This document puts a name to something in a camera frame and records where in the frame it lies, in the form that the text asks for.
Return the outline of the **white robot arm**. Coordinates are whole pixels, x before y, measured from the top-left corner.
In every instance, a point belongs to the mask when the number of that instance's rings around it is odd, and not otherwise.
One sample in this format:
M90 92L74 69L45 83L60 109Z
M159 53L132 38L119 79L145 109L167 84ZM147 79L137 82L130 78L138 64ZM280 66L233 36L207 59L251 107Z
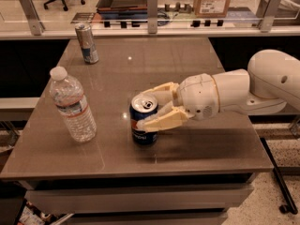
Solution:
M247 69L193 75L146 93L161 106L137 123L137 129L146 132L178 128L189 119L209 119L223 112L272 114L286 105L300 110L300 61L285 52L263 50L250 58Z

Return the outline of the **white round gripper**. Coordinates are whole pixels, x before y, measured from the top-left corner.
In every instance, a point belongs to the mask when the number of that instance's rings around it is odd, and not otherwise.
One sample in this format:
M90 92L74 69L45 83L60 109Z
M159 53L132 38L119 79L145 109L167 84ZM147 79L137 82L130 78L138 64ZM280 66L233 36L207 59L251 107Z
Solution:
M188 117L195 120L204 120L215 116L219 110L218 90L212 76L208 74L194 75L183 80L180 85L175 82L166 82L154 88L142 91L157 100L160 106L172 102L183 107L172 107L166 114L144 119L142 130L156 132L181 127Z

